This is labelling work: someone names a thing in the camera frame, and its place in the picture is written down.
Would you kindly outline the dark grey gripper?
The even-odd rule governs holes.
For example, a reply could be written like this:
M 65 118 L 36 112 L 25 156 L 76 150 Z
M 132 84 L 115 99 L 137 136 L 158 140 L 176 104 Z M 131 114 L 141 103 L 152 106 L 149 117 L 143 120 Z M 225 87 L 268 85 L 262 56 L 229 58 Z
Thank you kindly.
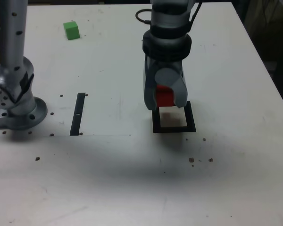
M 182 71 L 182 61 L 162 62 L 145 56 L 143 97 L 149 110 L 186 106 L 188 92 Z

